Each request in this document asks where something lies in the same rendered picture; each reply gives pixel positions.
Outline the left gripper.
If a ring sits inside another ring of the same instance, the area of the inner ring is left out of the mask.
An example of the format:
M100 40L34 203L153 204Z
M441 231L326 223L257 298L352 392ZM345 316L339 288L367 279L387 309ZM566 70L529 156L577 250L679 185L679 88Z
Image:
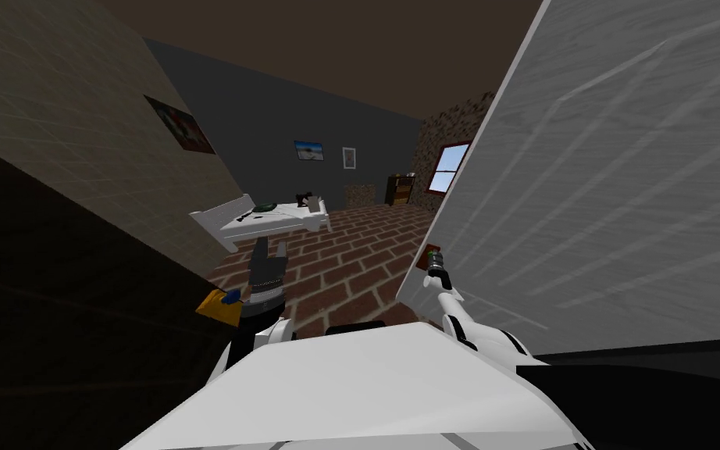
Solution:
M287 243L280 242L277 256L269 257L269 239L258 237L255 241L254 258L249 263L249 285L261 285L283 280L287 271Z

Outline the white bed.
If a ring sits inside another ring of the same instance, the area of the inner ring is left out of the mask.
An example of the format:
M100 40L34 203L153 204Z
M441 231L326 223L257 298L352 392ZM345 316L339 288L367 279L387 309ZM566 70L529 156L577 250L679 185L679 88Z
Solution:
M277 204L263 212L249 195L189 216L211 234L228 252L237 252L236 243L296 230L317 232L321 227L332 230L330 215L320 198L317 206L295 203Z

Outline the red wall picture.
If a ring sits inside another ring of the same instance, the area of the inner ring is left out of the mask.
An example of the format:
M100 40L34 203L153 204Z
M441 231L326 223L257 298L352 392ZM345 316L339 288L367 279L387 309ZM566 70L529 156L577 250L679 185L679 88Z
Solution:
M147 95L143 97L156 111L160 120L180 143L182 149L189 152L216 154L211 142L209 142L191 114Z

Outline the brown speckled box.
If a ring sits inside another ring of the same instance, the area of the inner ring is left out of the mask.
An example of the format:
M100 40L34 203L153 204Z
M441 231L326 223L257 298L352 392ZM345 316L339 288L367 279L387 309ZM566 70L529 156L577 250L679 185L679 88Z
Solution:
M344 187L346 209L360 209L375 204L377 187L374 184L351 184Z

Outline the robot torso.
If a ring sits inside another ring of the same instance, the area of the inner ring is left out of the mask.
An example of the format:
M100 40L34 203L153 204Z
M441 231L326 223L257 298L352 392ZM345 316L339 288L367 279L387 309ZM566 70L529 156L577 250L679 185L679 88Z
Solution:
M268 343L123 450L577 450L545 395L426 323Z

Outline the pale grey door leaf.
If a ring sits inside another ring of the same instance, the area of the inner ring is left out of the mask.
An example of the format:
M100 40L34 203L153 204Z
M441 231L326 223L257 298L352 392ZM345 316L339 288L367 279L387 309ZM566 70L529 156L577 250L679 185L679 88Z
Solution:
M422 244L537 354L720 340L720 0L542 0Z

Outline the dark wooden bookshelf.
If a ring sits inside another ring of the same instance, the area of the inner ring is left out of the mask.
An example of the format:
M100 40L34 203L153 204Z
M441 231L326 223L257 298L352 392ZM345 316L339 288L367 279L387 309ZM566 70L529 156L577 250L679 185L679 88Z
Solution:
M411 198L415 173L391 175L387 180L384 202L388 205L406 204Z

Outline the red framed window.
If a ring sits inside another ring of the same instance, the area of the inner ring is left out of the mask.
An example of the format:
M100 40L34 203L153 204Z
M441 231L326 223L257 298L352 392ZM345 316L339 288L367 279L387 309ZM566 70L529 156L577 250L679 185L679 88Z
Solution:
M425 193L445 196L471 146L471 141L461 141L440 148L436 165L426 184Z

